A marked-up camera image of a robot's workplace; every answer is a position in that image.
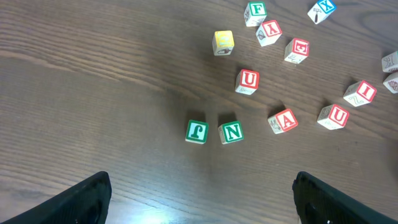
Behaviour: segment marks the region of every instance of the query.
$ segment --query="wooden floor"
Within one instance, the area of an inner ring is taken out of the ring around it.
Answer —
[[[315,25],[313,0],[266,0],[283,36],[260,47],[243,0],[0,0],[0,222],[90,175],[109,172],[107,223],[297,223],[292,182],[307,171],[398,219],[398,98],[381,57],[398,50],[396,0],[336,0]],[[214,31],[233,31],[213,56]],[[300,65],[283,61],[298,37]],[[260,72],[252,96],[234,92]],[[343,99],[367,80],[370,105]],[[344,129],[317,124],[337,103]],[[290,108],[299,126],[275,135],[266,119]],[[185,142],[189,119],[208,142]],[[222,145],[220,123],[245,139]]]

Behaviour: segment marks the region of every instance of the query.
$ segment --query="green block face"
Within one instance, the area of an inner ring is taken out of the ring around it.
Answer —
[[[223,132],[227,143],[244,139],[242,125],[239,121],[223,124]]]
[[[185,140],[189,142],[204,144],[207,140],[207,131],[209,129],[209,124],[190,120],[188,123],[187,135]]]
[[[267,9],[264,2],[250,2],[250,13],[252,16],[266,16]]]

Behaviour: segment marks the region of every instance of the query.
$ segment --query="red block face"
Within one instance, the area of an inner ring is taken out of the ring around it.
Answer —
[[[268,37],[282,34],[282,30],[280,29],[279,24],[276,20],[263,22],[261,25],[262,28],[264,28]]]
[[[293,52],[296,54],[309,56],[310,55],[310,42],[302,39],[293,39]]]
[[[286,109],[275,117],[283,131],[288,131],[299,125],[291,109]]]
[[[259,81],[260,73],[245,69],[242,70],[240,83],[241,86],[257,90],[259,87]]]
[[[356,92],[359,96],[362,96],[365,100],[372,102],[374,96],[376,96],[377,89],[371,86],[366,81],[362,81]]]
[[[333,105],[333,107],[331,108],[329,119],[334,121],[336,124],[342,127],[346,126],[348,117],[349,112],[344,110],[342,107],[338,105]]]

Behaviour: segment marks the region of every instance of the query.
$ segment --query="yellow block face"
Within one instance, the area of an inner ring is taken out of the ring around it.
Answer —
[[[233,47],[235,46],[234,37],[232,36],[232,31],[216,31],[216,41],[218,47]]]

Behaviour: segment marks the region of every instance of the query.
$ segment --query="alphabet block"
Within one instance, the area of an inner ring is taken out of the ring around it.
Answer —
[[[398,93],[398,72],[389,75],[383,84],[391,91],[391,93]]]
[[[383,67],[383,72],[398,71],[398,51],[381,59],[381,65]]]
[[[330,105],[321,110],[317,122],[329,130],[334,130],[345,127],[348,117],[348,111],[339,105]]]
[[[291,109],[286,109],[271,116],[268,118],[268,123],[275,134],[284,133],[299,125]]]
[[[239,121],[222,124],[218,127],[221,143],[228,144],[244,139],[242,125]]]
[[[253,94],[259,88],[260,73],[242,69],[236,77],[235,92]]]
[[[310,42],[294,38],[285,48],[285,61],[301,63],[310,55]]]
[[[308,12],[308,16],[315,24],[324,21],[332,12],[336,10],[336,5],[331,0],[319,0]]]
[[[263,22],[256,32],[261,47],[274,44],[282,35],[282,29],[276,20]]]
[[[216,31],[213,37],[213,51],[215,56],[230,55],[234,48],[232,31]]]
[[[350,85],[343,98],[353,106],[362,106],[372,102],[376,93],[377,89],[363,80]]]
[[[244,11],[246,26],[259,26],[267,17],[266,4],[264,2],[249,2]]]
[[[204,144],[207,140],[208,129],[209,129],[208,123],[190,120],[188,122],[188,129],[187,129],[187,135],[185,136],[185,140],[197,144]]]

